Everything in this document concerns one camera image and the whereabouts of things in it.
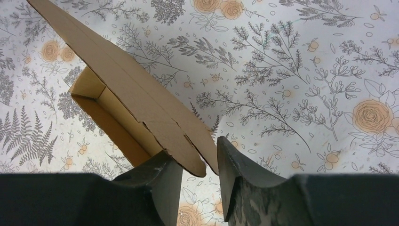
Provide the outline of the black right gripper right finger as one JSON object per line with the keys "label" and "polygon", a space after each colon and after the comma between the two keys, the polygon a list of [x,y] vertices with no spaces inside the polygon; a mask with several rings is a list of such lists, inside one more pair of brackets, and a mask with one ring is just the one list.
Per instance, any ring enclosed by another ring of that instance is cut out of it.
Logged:
{"label": "black right gripper right finger", "polygon": [[269,189],[286,178],[263,168],[224,136],[217,139],[217,161],[225,222],[261,222],[267,216]]}

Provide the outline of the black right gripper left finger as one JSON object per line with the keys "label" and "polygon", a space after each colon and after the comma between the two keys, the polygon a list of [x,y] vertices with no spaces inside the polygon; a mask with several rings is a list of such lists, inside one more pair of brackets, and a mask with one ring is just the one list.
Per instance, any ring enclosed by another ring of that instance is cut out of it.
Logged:
{"label": "black right gripper left finger", "polygon": [[117,226],[175,226],[182,167],[165,151],[113,182],[120,186],[115,202]]}

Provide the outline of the brown cardboard box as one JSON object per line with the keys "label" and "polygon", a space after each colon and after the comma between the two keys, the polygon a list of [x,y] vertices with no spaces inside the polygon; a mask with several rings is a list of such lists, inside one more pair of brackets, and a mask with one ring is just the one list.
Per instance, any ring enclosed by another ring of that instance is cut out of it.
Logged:
{"label": "brown cardboard box", "polygon": [[132,165],[165,151],[195,176],[219,172],[210,128],[133,57],[52,2],[29,3],[86,64],[71,97]]}

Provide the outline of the floral patterned table mat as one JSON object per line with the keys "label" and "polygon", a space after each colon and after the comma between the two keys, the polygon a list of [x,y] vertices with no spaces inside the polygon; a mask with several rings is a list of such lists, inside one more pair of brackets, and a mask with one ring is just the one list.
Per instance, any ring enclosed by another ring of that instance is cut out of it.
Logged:
{"label": "floral patterned table mat", "polygon": [[[216,148],[224,136],[286,178],[261,222],[225,222],[219,172],[173,159],[176,226],[398,225],[398,1],[49,1],[133,57]],[[86,64],[29,2],[0,3],[0,223],[116,226],[113,180],[137,166],[72,99]]]}

